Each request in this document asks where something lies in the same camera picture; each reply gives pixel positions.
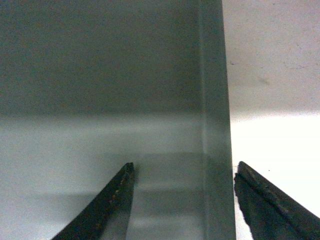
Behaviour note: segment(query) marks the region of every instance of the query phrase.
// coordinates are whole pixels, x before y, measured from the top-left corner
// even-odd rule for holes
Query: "white wall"
[[[244,161],[320,217],[320,5],[223,0],[234,170]],[[237,239],[252,239],[238,203]]]

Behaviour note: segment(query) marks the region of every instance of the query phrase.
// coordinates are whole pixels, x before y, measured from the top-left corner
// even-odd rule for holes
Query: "gray metal panel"
[[[200,1],[207,239],[236,239],[222,2]]]
[[[200,112],[196,0],[0,5],[0,114]]]

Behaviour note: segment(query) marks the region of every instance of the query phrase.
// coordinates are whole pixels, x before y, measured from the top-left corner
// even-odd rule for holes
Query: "white surface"
[[[320,217],[320,5],[223,0],[234,170],[248,163]],[[252,239],[237,202],[238,240]]]

